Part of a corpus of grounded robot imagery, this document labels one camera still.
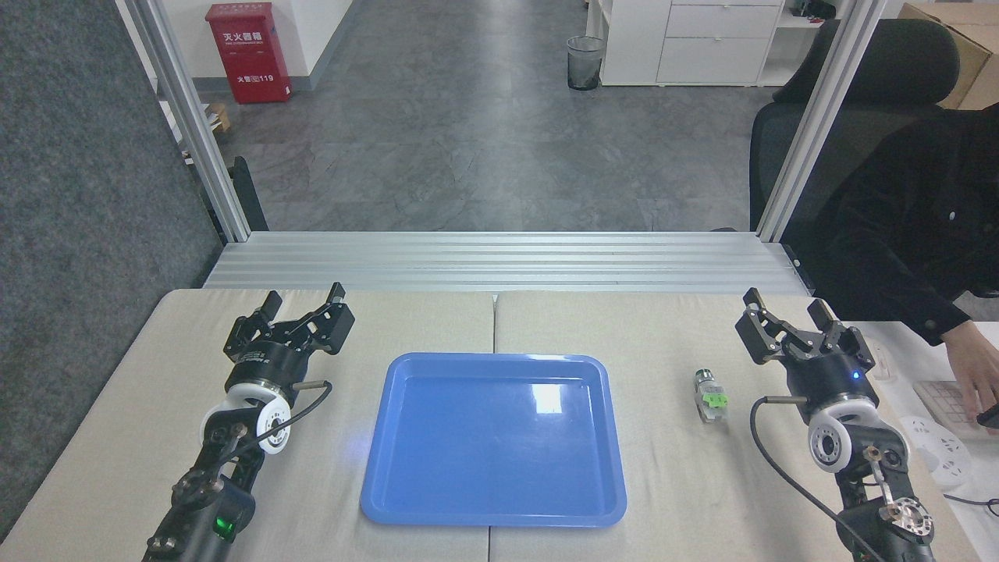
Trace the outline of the person's hand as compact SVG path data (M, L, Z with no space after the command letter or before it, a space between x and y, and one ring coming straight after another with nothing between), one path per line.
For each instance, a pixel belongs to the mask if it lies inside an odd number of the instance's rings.
M969 422L997 404L998 351L970 320L941 337Z

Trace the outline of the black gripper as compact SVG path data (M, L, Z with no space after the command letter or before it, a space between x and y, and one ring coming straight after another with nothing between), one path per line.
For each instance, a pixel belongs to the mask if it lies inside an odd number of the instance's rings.
M354 316L343 302L345 296L346 289L336 282L320 307L299 319L272 326L283 300L277 291L268 292L261 307L236 318L229 331L224 353L234 367L227 391L236 384L250 383L296 396L293 385L304 381L311 352L336 355L347 340ZM259 340L269 337L270 341Z
M735 330L754 363L778 361L787 373L791 395L805 398L800 411L818 411L832 403L865 398L875 406L877 396L866 373L876 365L859 329L834 317L827 303L814 299L807 312L820 331L815 352L814 335L778 318L763 303L759 289L743 295L745 312Z

